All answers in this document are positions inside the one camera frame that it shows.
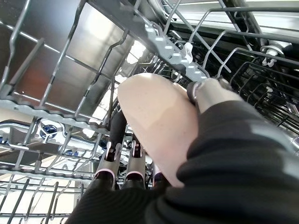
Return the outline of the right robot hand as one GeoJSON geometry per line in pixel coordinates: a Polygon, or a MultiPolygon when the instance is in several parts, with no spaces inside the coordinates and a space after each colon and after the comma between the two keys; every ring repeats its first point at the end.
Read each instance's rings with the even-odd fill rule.
{"type": "Polygon", "coordinates": [[[67,223],[298,223],[299,159],[290,140],[218,80],[184,91],[141,73],[119,85],[118,100],[170,186],[113,191],[94,180],[67,223]]]}

